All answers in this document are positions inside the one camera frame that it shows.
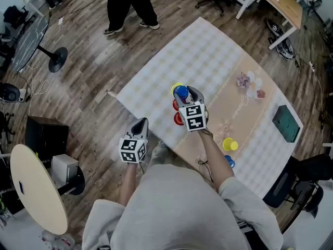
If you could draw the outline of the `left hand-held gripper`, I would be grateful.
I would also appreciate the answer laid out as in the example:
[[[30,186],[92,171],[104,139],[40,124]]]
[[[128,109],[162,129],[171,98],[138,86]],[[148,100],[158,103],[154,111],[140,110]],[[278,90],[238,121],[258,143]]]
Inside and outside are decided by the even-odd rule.
[[[147,118],[137,119],[128,126],[125,135],[136,139],[120,139],[119,155],[122,162],[134,164],[143,162],[147,153],[145,139],[148,136],[148,127],[149,121]]]

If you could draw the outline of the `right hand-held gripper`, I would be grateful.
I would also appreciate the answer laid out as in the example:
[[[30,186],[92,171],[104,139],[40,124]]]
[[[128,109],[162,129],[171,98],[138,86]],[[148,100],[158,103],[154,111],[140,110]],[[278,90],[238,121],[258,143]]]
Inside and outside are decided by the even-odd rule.
[[[188,93],[174,93],[182,123],[188,132],[206,129],[208,113],[204,104],[204,96],[192,86],[188,85],[187,89]]]

